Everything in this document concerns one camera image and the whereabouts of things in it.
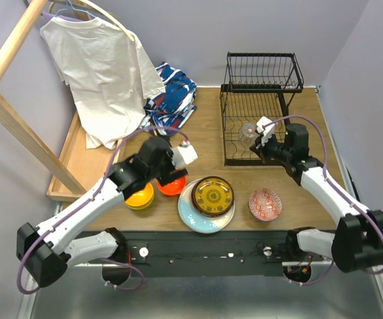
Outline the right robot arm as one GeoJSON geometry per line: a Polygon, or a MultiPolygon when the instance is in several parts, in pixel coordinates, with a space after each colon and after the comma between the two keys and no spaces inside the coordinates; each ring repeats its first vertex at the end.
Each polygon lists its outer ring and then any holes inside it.
{"type": "Polygon", "coordinates": [[[303,124],[286,126],[285,139],[277,140],[275,123],[263,117],[251,150],[263,161],[278,162],[294,182],[308,191],[329,213],[334,233],[313,227],[290,230],[284,252],[294,261],[307,253],[327,257],[344,273],[383,272],[383,212],[371,210],[346,192],[330,175],[327,165],[309,154],[309,133],[303,124]]]}

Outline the orange-red bowl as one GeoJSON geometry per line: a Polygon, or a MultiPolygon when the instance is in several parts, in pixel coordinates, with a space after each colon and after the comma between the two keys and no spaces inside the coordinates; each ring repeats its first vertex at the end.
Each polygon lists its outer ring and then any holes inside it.
{"type": "Polygon", "coordinates": [[[187,177],[182,176],[166,185],[161,185],[157,181],[157,188],[158,190],[166,196],[175,196],[175,195],[180,195],[183,189],[187,185],[187,177]]]}

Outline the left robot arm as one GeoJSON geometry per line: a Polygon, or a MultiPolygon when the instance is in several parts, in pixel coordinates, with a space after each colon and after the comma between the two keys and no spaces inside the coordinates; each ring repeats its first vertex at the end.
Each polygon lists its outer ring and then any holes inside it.
{"type": "Polygon", "coordinates": [[[17,288],[24,270],[38,288],[52,285],[68,268],[96,259],[120,262],[126,253],[126,240],[116,229],[106,229],[91,237],[78,235],[105,212],[123,205],[133,194],[156,179],[166,185],[187,175],[186,166],[197,159],[188,140],[173,147],[166,139],[152,136],[139,151],[111,164],[104,176],[73,204],[37,226],[25,223],[17,230],[16,256],[21,264],[17,288]]]}

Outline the clear faceted drinking glass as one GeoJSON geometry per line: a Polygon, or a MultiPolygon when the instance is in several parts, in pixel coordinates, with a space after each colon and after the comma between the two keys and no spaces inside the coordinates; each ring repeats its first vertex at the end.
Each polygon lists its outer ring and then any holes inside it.
{"type": "Polygon", "coordinates": [[[238,141],[243,144],[251,144],[257,138],[256,126],[253,123],[245,123],[239,130],[238,141]]]}

